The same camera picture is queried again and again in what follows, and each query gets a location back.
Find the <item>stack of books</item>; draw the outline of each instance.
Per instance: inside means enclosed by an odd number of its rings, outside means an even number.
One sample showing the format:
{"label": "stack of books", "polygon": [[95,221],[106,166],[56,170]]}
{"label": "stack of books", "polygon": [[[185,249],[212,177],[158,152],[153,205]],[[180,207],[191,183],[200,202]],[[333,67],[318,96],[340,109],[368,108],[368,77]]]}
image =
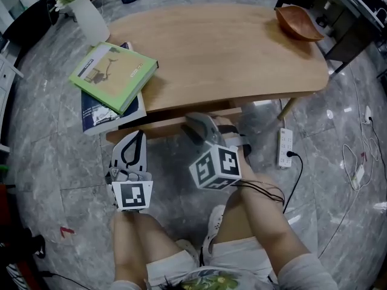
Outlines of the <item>stack of books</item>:
{"label": "stack of books", "polygon": [[83,132],[99,134],[146,116],[141,89],[157,68],[157,60],[128,43],[94,47],[69,78],[82,90]]}

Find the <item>wooden table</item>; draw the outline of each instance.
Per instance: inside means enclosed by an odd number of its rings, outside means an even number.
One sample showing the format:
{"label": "wooden table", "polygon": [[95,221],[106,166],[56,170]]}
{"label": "wooden table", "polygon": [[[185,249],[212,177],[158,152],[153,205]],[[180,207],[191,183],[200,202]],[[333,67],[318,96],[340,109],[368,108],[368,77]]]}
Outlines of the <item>wooden table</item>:
{"label": "wooden table", "polygon": [[113,143],[134,129],[150,138],[173,134],[187,112],[235,118],[244,103],[291,98],[281,119],[297,97],[328,83],[327,64],[316,44],[290,39],[269,8],[176,5],[129,15],[109,29],[108,42],[130,41],[160,65],[142,90],[147,118],[108,133]]}

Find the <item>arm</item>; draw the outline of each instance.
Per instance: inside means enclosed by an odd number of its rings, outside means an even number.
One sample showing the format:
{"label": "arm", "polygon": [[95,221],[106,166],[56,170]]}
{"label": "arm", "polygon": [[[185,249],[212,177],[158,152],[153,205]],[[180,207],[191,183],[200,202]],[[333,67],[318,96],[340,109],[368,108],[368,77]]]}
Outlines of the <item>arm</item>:
{"label": "arm", "polygon": [[117,212],[113,219],[115,279],[127,280],[146,289],[148,279],[144,251],[135,227],[134,214]]}
{"label": "arm", "polygon": [[[242,178],[251,181],[262,181],[273,184],[264,175],[256,175],[247,164],[241,150],[238,152],[241,164]],[[269,185],[254,182],[270,193],[282,196],[281,192]],[[249,224],[258,242],[265,249],[275,274],[294,258],[310,253],[300,241],[285,216],[282,214],[282,206],[257,191],[240,187],[241,197],[245,205]]]}

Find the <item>wooden bowl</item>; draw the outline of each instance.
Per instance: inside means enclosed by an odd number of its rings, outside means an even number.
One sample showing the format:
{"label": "wooden bowl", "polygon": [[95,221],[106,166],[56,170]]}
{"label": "wooden bowl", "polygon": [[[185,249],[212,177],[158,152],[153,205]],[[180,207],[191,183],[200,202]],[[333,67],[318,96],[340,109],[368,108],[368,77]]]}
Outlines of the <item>wooden bowl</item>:
{"label": "wooden bowl", "polygon": [[277,7],[275,10],[282,30],[293,38],[307,42],[316,42],[324,38],[303,8],[292,5]]}

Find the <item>green book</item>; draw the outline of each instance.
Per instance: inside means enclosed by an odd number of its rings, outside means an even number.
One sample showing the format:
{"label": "green book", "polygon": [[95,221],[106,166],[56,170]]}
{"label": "green book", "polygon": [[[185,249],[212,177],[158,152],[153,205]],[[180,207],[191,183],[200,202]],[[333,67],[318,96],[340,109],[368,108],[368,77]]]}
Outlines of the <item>green book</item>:
{"label": "green book", "polygon": [[69,79],[122,114],[158,68],[157,60],[109,43],[99,43]]}

